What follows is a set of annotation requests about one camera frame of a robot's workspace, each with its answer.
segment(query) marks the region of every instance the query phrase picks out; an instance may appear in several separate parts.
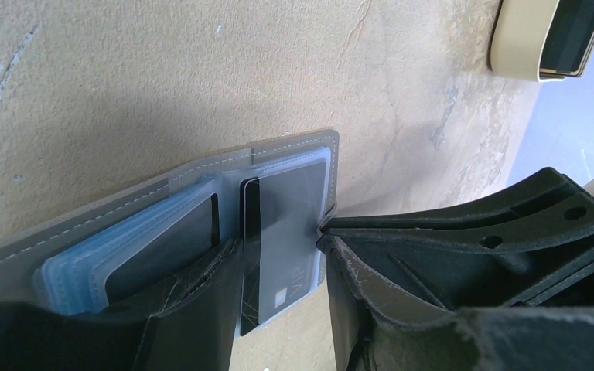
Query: beige wall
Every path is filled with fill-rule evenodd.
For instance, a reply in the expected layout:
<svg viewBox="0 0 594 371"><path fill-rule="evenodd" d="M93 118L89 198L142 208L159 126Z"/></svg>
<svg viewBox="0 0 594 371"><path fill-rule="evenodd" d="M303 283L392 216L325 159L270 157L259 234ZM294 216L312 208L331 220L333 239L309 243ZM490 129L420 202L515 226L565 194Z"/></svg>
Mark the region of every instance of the beige wall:
<svg viewBox="0 0 594 371"><path fill-rule="evenodd" d="M538 86L487 69L498 2L0 0L0 238L190 159L320 128L341 133L343 213L499 188Z"/></svg>

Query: white stitching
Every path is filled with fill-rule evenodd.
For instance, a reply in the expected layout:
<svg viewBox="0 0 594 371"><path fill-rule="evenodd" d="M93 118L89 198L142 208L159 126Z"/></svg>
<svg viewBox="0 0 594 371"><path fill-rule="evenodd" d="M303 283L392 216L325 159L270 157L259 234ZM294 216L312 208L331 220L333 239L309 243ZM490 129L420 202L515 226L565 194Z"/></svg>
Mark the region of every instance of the white stitching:
<svg viewBox="0 0 594 371"><path fill-rule="evenodd" d="M303 141L303 142L301 142L301 143L295 143L295 144L292 144L292 145L284 145L283 147L278 147L278 148L274 148L274 149L269 149L269 150L267 150L267 151L262 151L262 152L254 153L253 155L264 155L264 154L266 154L266 153L270 153L270 152L274 152L274 151L281 151L282 149L291 148L291 147L297 147L297 146L300 146L300 145L306 145L306 144L308 144L308 143L313 143L314 141L324 141L324 140L326 140L326 139L333 139L333 140L334 140L334 142L333 142L333 157L332 157L332 168L331 168L331 175L333 176L333 179L335 179L335 174L336 174L336 165L335 165L335 164L336 164L336 146L337 146L337 143L336 143L336 139L335 139L334 137L331 137L331 136L329 136L329 137L322 137L322 138L317 138L317 139L311 139L311 140L309 140L309 141ZM39 245L42 245L42 244L45 244L46 242L49 242L50 240L53 240L53 239L55 239L55 238L59 237L61 234L69 233L70 231L72 231L72 230L75 230L76 228L79 228L79 227L81 227L81 226L84 226L84 225L86 225L86 224L88 224L88 223L91 223L91 222L93 222L93 221L95 221L95 220L99 220L99 219L103 218L104 216L106 216L106 215L109 215L109 214L112 214L112 213L114 213L115 211L117 211L117 210L119 210L119 209L123 209L123 208L125 208L126 206L128 206L128 205L131 205L132 203L136 203L137 201L139 201L139 200L141 200L141 199L144 199L144 198L145 198L145 197L147 197L147 196L151 196L151 195L153 195L154 193L156 193L156 192L159 192L159 191L163 190L164 188L167 188L167 187L169 187L169 184L170 184L171 182L174 182L174 181L176 181L176 180L178 180L178 179L181 179L183 176L185 176L185 175L188 175L189 173L191 173L191 172L193 172L193 171L195 171L195 170L197 170L197 169L199 169L199 168L207 168L207 167L209 167L209 166L212 166L212 165L217 165L217 164L220 164L220 163L222 163L222 162L236 161L236 160L239 160L239 159L241 159L241 158L246 158L246 157L251 157L251 156L252 156L252 154L249 154L249 155L242 155L242 156L237 156L237 157L233 157L233 158L227 158L227 159L220 160L220 161L217 161L217 162L212 162L212 163L210 163L210 164L208 164L208 165L199 165L199 166L197 166L197 167L195 167L195 168L192 168L192 169L188 170L187 172L184 172L184 173L183 173L183 174L181 174L181 175L178 175L178 176L176 176L176 177L174 177L174 178L172 178L172 179L169 179L169 180L168 180L168 182L167 182L167 184L165 184L164 186L162 186L162 187L160 187L160 188L158 188L158 189L156 189L156 190L154 190L154 191L151 191L151 192L149 192L149 193L147 193L147 194L145 194L145 195L143 195L143 196L140 196L140 197L138 197L137 199L134 199L134 200L132 200L132 201L129 201L129 202L125 203L124 205L122 205L122 206L119 206L119 207L118 207L118 208L116 208L116 209L110 210L110 211L108 211L108 212L106 212L106 213L104 213L104 214L101 214L101 215L99 215L99 216L97 216L97 217L95 217L95 218L93 218L93 219L87 220L87 221L85 221L85 222L78 223L77 225L75 225L75 226L73 226L73 227L69 228L68 230L64 230L63 232L61 232L61 233L58 233L58 234L56 234L56 235L54 235L54 236L51 236L51 237L47 238L46 240L41 240L41 241L39 241L38 243L36 243L36 244L34 244L34 245L32 245L32 246L29 246L29 247L27 247L26 249L23 249L23 250L20 250L20 251L18 251L18 252L16 252L16 253L10 254L10 255L8 255L7 257L4 257L3 259L1 259L1 260L0 260L0 263L4 262L4 261L6 261L6 260L12 259L13 257L16 257L17 255L19 255L19 254L21 254L21 253L24 253L24 252L26 252L26 251L28 251L28 250L31 250L31 249L32 249L32 248L34 248L34 247L37 247L37 246L39 246ZM331 179L331 180L329 181L329 194L331 194L331 192L333 191L333 182L334 182L334 180L333 180L333 179Z"/></svg>

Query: gray floor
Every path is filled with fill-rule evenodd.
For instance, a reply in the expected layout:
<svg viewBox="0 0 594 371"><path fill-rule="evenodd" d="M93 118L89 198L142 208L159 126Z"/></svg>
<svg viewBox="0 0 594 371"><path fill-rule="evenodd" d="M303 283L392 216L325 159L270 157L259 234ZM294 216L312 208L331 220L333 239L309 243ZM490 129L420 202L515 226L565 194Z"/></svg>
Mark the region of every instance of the gray floor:
<svg viewBox="0 0 594 371"><path fill-rule="evenodd" d="M584 76L541 88L507 184L545 166L580 185L594 178L594 50Z"/></svg>

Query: black plastic part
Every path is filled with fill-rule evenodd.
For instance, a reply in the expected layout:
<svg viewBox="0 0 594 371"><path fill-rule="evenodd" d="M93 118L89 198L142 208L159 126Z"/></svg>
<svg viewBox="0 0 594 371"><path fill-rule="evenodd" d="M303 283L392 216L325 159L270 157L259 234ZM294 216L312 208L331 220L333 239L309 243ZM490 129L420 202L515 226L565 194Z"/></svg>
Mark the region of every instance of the black plastic part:
<svg viewBox="0 0 594 371"><path fill-rule="evenodd" d="M567 295L573 285L594 274L594 198L552 168L471 203L404 215L333 219L323 232L318 247L328 257L338 370L360 362L354 357L367 354L367 349L358 351L363 344L374 349L373 354L385 351L375 349L377 332L388 336L385 326L377 323L412 340L413 332L462 320L467 324L477 314L459 317L463 307L497 307L506 315L516 311L508 307L553 306L552 298ZM582 299L580 295L572 305L589 305ZM408 303L394 308L400 300ZM553 314L540 313L537 321ZM549 338L563 343L559 336ZM524 344L535 340L521 339ZM464 346L461 340L452 343ZM397 351L382 354L394 357ZM475 364L467 362L468 367Z"/></svg>
<svg viewBox="0 0 594 371"><path fill-rule="evenodd" d="M231 240L98 315L0 303L0 369L229 370L242 274Z"/></svg>

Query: black plastic bracket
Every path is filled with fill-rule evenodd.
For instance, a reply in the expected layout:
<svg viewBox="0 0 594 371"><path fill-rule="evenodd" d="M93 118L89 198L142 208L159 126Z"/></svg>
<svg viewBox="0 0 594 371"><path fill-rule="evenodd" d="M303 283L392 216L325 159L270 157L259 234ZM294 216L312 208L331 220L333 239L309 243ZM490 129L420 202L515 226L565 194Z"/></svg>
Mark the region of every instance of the black plastic bracket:
<svg viewBox="0 0 594 371"><path fill-rule="evenodd" d="M385 335L377 324L406 334L458 325L467 307L594 305L591 288L573 291L594 274L594 198L552 168L471 203L333 219L323 233L338 370Z"/></svg>

